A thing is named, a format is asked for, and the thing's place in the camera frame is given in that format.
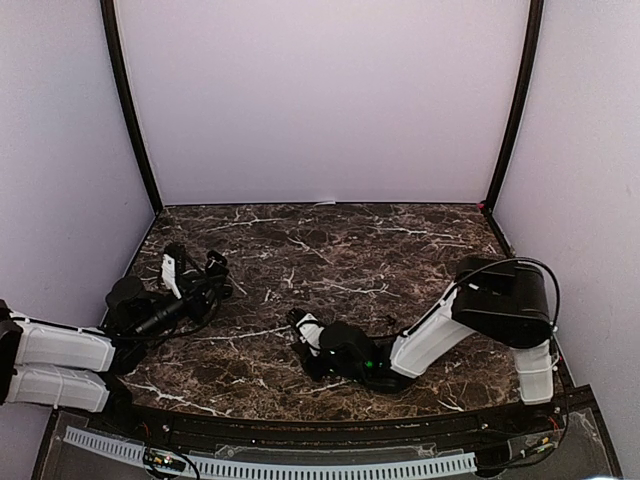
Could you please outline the black front frame rail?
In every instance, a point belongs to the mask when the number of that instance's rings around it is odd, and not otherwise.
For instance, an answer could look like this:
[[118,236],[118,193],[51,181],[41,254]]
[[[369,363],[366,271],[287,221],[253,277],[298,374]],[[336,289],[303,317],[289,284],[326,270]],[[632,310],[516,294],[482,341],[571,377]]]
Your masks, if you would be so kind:
[[298,369],[249,371],[232,365],[186,369],[151,365],[123,378],[145,431],[182,450],[223,445],[331,450],[422,445],[441,453],[474,450],[483,465],[513,460],[546,430],[558,451],[516,461],[510,478],[578,479],[626,473],[589,385],[567,368],[554,399],[525,406],[508,365],[474,369],[452,363],[429,370],[407,390],[381,394],[355,382],[311,381]]

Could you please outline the black frame post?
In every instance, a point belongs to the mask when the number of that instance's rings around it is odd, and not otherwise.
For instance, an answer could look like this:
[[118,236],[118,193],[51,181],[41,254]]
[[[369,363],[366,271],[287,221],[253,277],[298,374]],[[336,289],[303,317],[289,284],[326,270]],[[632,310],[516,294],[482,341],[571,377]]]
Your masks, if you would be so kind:
[[147,198],[154,215],[157,216],[163,211],[164,205],[152,172],[151,162],[144,144],[142,130],[139,124],[136,107],[134,105],[118,26],[116,2],[113,0],[101,0],[100,10],[112,75],[129,141]]
[[489,184],[486,198],[484,199],[484,209],[487,212],[492,212],[497,205],[501,189],[506,178],[509,163],[515,148],[517,135],[525,110],[531,77],[533,74],[543,20],[543,13],[543,0],[531,0],[529,2],[525,37],[518,74],[514,87],[514,94],[500,150],[496,160],[496,165]]

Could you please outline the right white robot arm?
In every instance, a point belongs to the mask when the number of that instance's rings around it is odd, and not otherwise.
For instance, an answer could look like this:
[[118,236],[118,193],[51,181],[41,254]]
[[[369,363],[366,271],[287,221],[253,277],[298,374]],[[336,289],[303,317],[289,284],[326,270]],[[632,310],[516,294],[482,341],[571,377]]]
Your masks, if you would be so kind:
[[551,341],[560,304],[547,299],[555,273],[528,257],[466,257],[443,295],[413,325],[391,336],[371,337],[343,321],[325,324],[299,308],[287,321],[297,335],[293,350],[314,381],[329,375],[385,394],[401,392],[445,353],[474,333],[508,347],[514,356],[522,403],[510,413],[521,434],[549,416],[554,396]]

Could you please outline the right black frame post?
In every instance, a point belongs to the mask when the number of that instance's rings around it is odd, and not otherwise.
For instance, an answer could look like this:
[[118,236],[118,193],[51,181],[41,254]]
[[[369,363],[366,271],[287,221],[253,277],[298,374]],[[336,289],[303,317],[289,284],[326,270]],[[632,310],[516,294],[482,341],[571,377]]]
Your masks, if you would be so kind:
[[533,74],[543,20],[543,13],[543,0],[531,0],[529,2],[525,37],[518,74],[514,87],[514,94],[500,150],[496,160],[496,165],[489,184],[486,198],[484,199],[484,209],[487,212],[492,212],[497,205],[501,189],[506,178],[509,163],[515,148],[517,135],[525,110],[531,77]]

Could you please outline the black charging case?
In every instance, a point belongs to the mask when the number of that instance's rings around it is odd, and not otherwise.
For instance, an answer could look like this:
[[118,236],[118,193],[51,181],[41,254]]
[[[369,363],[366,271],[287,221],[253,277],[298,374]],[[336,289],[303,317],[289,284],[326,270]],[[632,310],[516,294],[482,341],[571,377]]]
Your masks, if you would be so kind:
[[205,273],[209,278],[226,277],[229,274],[226,257],[215,250],[208,251]]

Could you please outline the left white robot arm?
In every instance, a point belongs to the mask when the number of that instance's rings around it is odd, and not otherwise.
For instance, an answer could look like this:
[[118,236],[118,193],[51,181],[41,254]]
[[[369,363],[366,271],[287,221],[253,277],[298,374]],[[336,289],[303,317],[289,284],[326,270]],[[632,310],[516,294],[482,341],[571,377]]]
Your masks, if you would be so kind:
[[1,306],[1,401],[101,413],[120,436],[141,427],[140,412],[120,379],[150,350],[206,328],[233,288],[226,258],[215,250],[199,266],[185,246],[164,249],[160,281],[151,291],[134,275],[106,295],[107,314],[96,328],[29,317]]

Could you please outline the left black frame post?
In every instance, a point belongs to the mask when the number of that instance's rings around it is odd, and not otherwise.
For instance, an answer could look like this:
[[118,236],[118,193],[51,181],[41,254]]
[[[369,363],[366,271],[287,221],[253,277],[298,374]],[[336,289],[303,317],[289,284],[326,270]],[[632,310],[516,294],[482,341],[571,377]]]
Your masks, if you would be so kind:
[[112,75],[129,141],[147,198],[154,215],[157,216],[163,211],[164,205],[152,172],[151,162],[144,144],[142,130],[139,124],[136,107],[134,105],[118,26],[116,2],[113,0],[101,0],[100,10]]

